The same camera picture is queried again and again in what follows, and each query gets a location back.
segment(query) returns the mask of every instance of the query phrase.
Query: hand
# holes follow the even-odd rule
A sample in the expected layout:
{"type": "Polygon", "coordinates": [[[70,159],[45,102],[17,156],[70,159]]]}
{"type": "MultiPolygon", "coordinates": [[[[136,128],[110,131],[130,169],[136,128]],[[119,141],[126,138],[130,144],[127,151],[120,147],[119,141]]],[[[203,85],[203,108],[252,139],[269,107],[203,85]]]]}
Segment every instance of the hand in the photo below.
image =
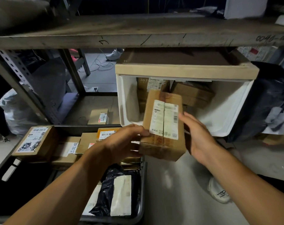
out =
{"type": "Polygon", "coordinates": [[[140,141],[141,136],[148,136],[149,132],[141,125],[131,124],[118,130],[116,133],[102,140],[104,147],[111,153],[111,163],[120,162],[126,157],[141,157],[137,151],[139,144],[131,141],[140,141]]]}
{"type": "Polygon", "coordinates": [[[179,119],[184,122],[190,130],[191,148],[190,154],[201,164],[206,166],[207,155],[215,147],[219,147],[215,139],[204,124],[197,120],[194,116],[184,112],[178,114],[179,119]]]}

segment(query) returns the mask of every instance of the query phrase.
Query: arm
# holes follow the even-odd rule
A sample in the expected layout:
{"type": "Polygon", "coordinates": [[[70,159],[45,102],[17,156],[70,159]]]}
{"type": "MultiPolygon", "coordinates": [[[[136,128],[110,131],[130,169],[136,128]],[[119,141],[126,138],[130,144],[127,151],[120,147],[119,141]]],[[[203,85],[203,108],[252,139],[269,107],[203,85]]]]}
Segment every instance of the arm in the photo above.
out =
{"type": "Polygon", "coordinates": [[[227,150],[188,113],[179,115],[191,133],[190,153],[208,168],[251,225],[284,224],[284,193],[261,179],[227,150]]]}
{"type": "Polygon", "coordinates": [[[77,224],[107,167],[132,156],[140,156],[138,134],[149,133],[142,126],[129,125],[96,143],[54,182],[15,212],[4,224],[77,224]]]}

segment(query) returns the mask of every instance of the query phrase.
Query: forearm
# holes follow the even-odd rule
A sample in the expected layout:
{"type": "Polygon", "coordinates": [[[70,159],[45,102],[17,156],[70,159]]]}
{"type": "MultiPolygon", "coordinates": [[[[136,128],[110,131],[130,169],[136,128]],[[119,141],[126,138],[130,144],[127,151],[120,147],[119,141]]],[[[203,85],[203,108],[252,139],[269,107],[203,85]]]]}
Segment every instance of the forearm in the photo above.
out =
{"type": "Polygon", "coordinates": [[[250,224],[284,224],[284,194],[228,151],[210,150],[206,166],[250,224]]]}
{"type": "Polygon", "coordinates": [[[95,144],[5,224],[77,224],[110,162],[103,144],[95,144]]]}

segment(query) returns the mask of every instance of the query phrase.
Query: black plastic bag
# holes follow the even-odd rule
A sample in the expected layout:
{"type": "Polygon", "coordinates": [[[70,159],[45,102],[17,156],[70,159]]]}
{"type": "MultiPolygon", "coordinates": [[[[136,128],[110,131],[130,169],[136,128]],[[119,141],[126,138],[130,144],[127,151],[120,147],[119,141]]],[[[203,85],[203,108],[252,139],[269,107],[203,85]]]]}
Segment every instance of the black plastic bag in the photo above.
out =
{"type": "Polygon", "coordinates": [[[117,164],[111,165],[104,173],[96,205],[89,213],[95,216],[110,216],[114,194],[114,179],[122,175],[131,175],[131,215],[129,217],[137,216],[141,188],[140,172],[138,170],[123,170],[117,164]]]}
{"type": "Polygon", "coordinates": [[[244,141],[267,127],[266,118],[273,107],[284,109],[284,69],[275,64],[252,62],[260,71],[226,137],[227,142],[244,141]]]}

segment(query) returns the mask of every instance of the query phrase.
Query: person's left hand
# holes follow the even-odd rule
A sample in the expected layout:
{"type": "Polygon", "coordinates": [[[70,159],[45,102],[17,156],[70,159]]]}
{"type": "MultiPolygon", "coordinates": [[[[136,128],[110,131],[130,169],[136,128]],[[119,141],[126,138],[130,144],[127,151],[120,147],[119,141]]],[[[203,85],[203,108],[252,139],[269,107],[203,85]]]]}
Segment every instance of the person's left hand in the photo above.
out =
{"type": "Polygon", "coordinates": [[[126,157],[141,157],[137,151],[139,144],[131,141],[140,141],[141,136],[148,136],[149,132],[141,125],[131,124],[118,130],[116,133],[102,140],[106,149],[109,149],[112,155],[111,163],[120,162],[126,157]]]}

